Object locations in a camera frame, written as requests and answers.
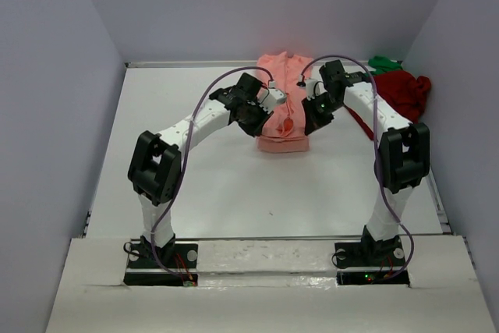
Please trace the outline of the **pink t shirt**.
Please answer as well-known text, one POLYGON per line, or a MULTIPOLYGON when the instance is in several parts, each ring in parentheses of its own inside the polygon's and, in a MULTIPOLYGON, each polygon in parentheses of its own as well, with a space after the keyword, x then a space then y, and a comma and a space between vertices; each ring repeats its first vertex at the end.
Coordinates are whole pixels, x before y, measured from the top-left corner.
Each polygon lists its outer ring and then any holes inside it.
POLYGON ((274 114, 265 123, 261 136, 257 137, 257 149, 262 152, 280 154, 307 152, 309 137, 305 134, 305 112, 302 100, 306 97, 303 88, 297 86, 301 72, 312 59, 301 55, 289 55, 283 51, 278 55, 262 55, 257 60, 259 67, 271 72, 275 86, 285 92, 286 102, 275 108, 274 114))

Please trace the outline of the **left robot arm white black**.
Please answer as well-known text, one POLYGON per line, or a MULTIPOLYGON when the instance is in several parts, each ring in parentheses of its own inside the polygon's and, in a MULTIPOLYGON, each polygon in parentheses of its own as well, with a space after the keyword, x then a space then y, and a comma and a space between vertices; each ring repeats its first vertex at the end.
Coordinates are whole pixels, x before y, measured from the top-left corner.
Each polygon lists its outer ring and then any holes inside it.
POLYGON ((171 209, 186 174, 190 151, 232 123, 251 137, 260 136, 275 108, 286 101, 274 81, 263 83, 246 68, 237 72, 240 77, 233 86, 217 88, 211 83, 191 115, 159 133, 144 131, 138 136, 128 171, 143 217, 137 254, 160 269, 166 269, 174 253, 171 209))

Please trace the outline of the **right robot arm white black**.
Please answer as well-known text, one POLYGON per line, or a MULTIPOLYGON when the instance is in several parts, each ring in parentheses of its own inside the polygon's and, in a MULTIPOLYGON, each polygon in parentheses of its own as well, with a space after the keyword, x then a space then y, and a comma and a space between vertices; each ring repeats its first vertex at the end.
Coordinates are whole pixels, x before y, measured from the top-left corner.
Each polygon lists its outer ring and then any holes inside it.
POLYGON ((298 87, 306 92, 302 101, 305 133, 329 125, 339 108, 352 110, 373 134, 374 175, 379 185, 360 241, 337 243, 332 262, 341 270, 384 266, 387 260, 406 268, 412 256, 404 253, 399 235, 408 231, 402 215, 413 190, 430 171, 430 130, 398 114, 380 96, 367 67, 348 73, 340 55, 328 55, 319 74, 318 80, 303 73, 298 78, 298 87))

